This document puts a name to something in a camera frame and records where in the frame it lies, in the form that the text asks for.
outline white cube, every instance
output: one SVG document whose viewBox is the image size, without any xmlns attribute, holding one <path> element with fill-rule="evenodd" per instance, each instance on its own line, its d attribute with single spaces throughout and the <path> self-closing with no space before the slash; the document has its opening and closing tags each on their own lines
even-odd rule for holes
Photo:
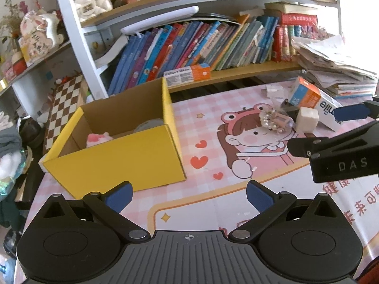
<svg viewBox="0 0 379 284">
<path fill-rule="evenodd" d="M 316 109 L 301 107 L 296 118 L 295 130 L 298 133 L 313 133 L 318 121 L 319 117 Z"/>
</svg>

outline pink plush toy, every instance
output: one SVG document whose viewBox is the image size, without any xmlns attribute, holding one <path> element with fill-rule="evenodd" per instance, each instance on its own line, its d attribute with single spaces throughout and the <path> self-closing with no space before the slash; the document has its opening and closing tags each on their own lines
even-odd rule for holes
<svg viewBox="0 0 379 284">
<path fill-rule="evenodd" d="M 111 140 L 113 140 L 113 138 L 109 136 L 109 133 L 104 133 L 104 134 L 90 133 L 87 137 L 86 147 L 89 148 L 91 146 L 95 146 L 95 145 L 108 142 Z"/>
</svg>

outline checkered board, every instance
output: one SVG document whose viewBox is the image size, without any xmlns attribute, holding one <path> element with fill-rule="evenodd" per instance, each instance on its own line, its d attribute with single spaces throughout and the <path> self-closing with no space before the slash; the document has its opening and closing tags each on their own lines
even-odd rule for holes
<svg viewBox="0 0 379 284">
<path fill-rule="evenodd" d="M 88 86 L 82 75 L 61 84 L 54 93 L 44 142 L 44 154 L 53 146 L 77 107 L 85 103 Z"/>
</svg>

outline metal rivet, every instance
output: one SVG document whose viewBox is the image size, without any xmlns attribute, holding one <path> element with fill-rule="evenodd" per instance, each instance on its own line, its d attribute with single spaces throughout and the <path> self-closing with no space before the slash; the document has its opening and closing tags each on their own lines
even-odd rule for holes
<svg viewBox="0 0 379 284">
<path fill-rule="evenodd" d="M 134 229 L 129 232 L 129 237 L 133 239 L 142 239 L 147 236 L 147 232 L 143 231 L 142 229 Z"/>
<path fill-rule="evenodd" d="M 245 229 L 237 229 L 236 231 L 232 232 L 232 235 L 237 239 L 246 239 L 250 237 L 250 233 Z"/>
</svg>

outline yellow cardboard box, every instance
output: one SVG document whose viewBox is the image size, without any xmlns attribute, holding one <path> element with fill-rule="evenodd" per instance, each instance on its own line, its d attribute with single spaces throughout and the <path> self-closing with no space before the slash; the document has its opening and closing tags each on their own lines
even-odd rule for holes
<svg viewBox="0 0 379 284">
<path fill-rule="evenodd" d="M 164 125 L 133 133 L 154 118 Z M 86 148 L 90 133 L 105 132 L 115 139 Z M 123 181 L 138 191 L 185 180 L 166 81 L 156 79 L 79 107 L 43 164 L 76 199 L 91 191 L 105 193 Z"/>
</svg>

